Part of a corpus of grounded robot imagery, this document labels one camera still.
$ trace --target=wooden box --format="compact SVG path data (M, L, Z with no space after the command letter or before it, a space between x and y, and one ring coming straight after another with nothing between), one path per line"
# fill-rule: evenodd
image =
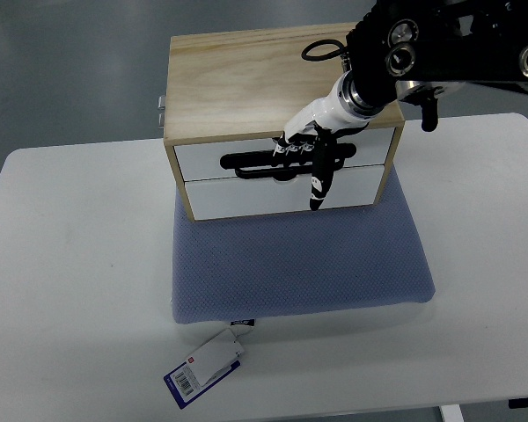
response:
M325 97L341 61L306 62L315 40L345 42L354 24L172 37L165 103L165 149L192 220L309 209L311 175L279 182L242 179L220 164L232 153L274 149L291 117ZM404 126L394 103L361 134L341 138L356 154L334 174L321 208L375 204Z

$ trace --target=black drawer handle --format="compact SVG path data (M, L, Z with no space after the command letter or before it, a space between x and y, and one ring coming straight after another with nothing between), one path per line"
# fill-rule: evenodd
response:
M334 171L344 167L344 160L351 158L356 153L356 146L352 143L340 143L337 145L335 153ZM302 153L288 154L282 166L273 166L273 150L243 152L237 154L227 154L220 160L221 167L226 170L234 170L239 178L275 178L279 181L292 180L298 174L309 174L312 172L311 164L313 152L304 151ZM251 169L251 167L268 167L265 169Z

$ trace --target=blue cushion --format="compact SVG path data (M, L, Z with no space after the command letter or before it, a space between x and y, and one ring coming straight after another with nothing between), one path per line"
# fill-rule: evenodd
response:
M179 324L427 302L435 292L394 169L369 207L190 222L177 195L172 280Z

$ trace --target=black cable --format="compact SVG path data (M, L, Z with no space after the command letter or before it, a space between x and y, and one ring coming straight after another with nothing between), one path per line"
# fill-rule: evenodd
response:
M320 47L320 46L327 46L327 45L336 46L338 47L338 49L331 51L330 53L326 53L325 55L309 55L311 50L313 50L314 48ZM338 40L319 40L305 47L305 49L301 52L301 58L308 62L322 62L324 60L333 59L334 57L344 55L345 53L346 53L346 47L344 47L344 44L342 44L340 41Z

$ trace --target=white drawer front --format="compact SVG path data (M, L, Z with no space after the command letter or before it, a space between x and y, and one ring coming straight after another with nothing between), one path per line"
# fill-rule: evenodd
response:
M345 136L339 142L354 143L356 154L346 160L345 167L383 164L393 136L393 128L364 130L357 135ZM273 149L271 139L213 142L174 147L184 181L234 178L234 170L225 170L219 160L226 154Z
M384 173L383 165L342 169L321 208L372 204ZM272 178L228 178L186 182L195 220L305 211L309 209L311 176L289 182Z

